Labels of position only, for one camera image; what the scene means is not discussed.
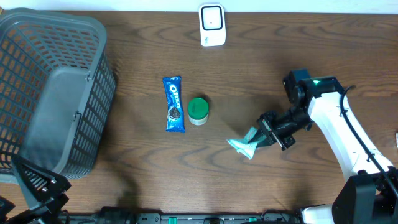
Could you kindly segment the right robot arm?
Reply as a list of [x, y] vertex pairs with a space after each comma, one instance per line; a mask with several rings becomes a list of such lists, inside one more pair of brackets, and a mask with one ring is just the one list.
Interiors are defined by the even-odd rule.
[[336, 77], [313, 78], [306, 69], [290, 71], [282, 82], [292, 107], [262, 114], [257, 135], [265, 146], [277, 143], [286, 150], [295, 132], [317, 125], [345, 180], [331, 205], [301, 209], [302, 223], [397, 223], [397, 169], [356, 119], [348, 89]]

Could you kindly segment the green lid jar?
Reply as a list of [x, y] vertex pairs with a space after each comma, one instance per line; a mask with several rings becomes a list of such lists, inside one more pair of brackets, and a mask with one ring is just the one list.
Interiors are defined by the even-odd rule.
[[203, 98], [193, 98], [187, 106], [189, 121], [195, 126], [201, 126], [208, 121], [209, 104]]

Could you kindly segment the blue Oreo cookie pack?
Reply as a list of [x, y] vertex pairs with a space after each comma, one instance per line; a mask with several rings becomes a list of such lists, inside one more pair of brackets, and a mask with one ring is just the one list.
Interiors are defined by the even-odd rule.
[[185, 133], [184, 112], [181, 97], [181, 76], [163, 78], [167, 99], [167, 132]]

